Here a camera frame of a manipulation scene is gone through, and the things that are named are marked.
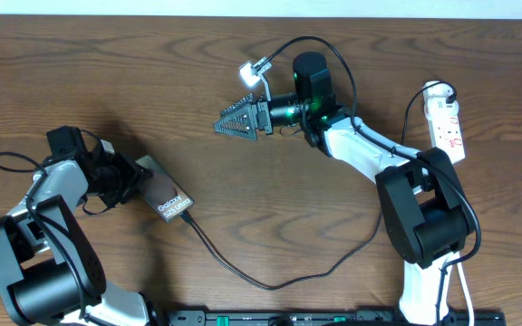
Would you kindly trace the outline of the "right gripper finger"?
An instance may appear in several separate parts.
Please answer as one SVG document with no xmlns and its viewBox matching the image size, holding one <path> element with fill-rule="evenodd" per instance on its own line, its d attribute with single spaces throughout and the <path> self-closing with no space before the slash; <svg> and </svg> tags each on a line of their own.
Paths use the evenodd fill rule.
<svg viewBox="0 0 522 326">
<path fill-rule="evenodd" d="M 213 123 L 216 133 L 243 139 L 257 140 L 256 105 L 249 103 Z"/>
<path fill-rule="evenodd" d="M 224 116 L 226 116 L 226 115 L 228 115 L 228 114 L 230 114 L 230 113 L 240 109 L 244 105 L 251 103 L 254 98 L 255 98 L 255 94 L 253 92 L 249 93 L 247 96 L 243 97 L 241 100 L 236 101 L 235 103 L 233 103 L 230 106 L 228 106 L 225 109 L 223 109 L 219 113 L 219 116 L 220 117 L 224 117 Z"/>
</svg>

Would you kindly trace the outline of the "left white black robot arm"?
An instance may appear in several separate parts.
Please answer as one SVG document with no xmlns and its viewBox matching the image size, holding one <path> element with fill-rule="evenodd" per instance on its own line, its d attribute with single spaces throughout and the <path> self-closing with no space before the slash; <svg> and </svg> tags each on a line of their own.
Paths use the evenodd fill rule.
<svg viewBox="0 0 522 326">
<path fill-rule="evenodd" d="M 0 296 L 18 325 L 162 325 L 139 292 L 108 282 L 98 255 L 74 217 L 89 197 L 108 209 L 124 204 L 151 178 L 149 169 L 82 130 L 47 132 L 51 154 L 30 169 L 33 184 L 0 217 Z"/>
</svg>

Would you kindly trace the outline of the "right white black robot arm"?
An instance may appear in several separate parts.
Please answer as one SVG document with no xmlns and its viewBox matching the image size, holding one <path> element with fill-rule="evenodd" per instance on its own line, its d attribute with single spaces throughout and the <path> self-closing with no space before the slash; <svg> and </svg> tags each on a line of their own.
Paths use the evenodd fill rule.
<svg viewBox="0 0 522 326">
<path fill-rule="evenodd" d="M 311 147 L 369 178 L 391 244 L 404 261 L 401 316 L 412 324 L 444 324 L 451 267 L 476 254 L 461 250 L 469 235 L 481 235 L 449 155 L 437 147 L 405 147 L 367 127 L 337 101 L 323 54 L 297 55 L 293 75 L 294 92 L 247 95 L 220 112 L 215 132 L 255 140 L 260 131 L 298 126 Z"/>
</svg>

